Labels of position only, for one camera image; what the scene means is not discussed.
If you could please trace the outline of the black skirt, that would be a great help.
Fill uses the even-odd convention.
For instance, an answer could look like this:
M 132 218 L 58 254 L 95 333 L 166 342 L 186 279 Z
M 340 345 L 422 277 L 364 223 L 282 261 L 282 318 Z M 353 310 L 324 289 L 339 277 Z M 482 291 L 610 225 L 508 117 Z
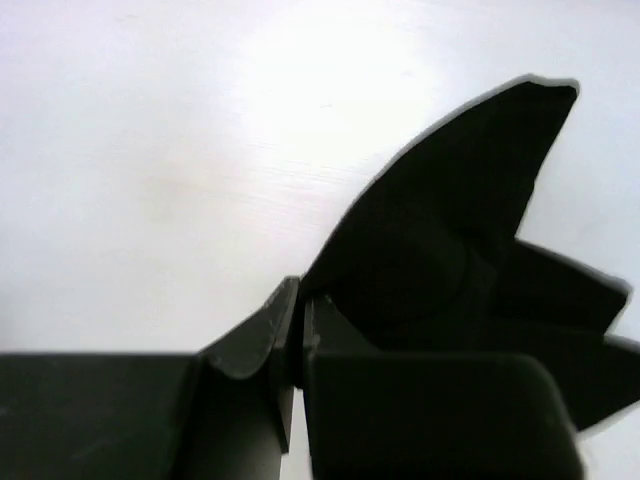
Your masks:
M 639 400 L 639 346 L 608 335 L 631 287 L 520 240 L 579 95 L 521 77 L 420 134 L 349 207 L 301 282 L 383 351 L 514 352 L 584 430 Z

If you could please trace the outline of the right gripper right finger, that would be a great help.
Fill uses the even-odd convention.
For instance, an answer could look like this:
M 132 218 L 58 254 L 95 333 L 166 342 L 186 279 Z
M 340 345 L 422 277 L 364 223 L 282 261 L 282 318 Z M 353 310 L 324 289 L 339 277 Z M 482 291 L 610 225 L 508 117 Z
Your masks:
M 317 479 L 580 479 L 559 391 L 534 359 L 385 353 L 325 298 L 304 307 Z

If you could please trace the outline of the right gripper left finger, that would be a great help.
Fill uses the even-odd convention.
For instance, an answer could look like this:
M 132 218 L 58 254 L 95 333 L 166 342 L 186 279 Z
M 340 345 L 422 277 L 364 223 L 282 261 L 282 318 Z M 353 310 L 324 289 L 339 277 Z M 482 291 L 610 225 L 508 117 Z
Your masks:
M 276 479 L 299 281 L 192 354 L 5 353 L 5 479 Z

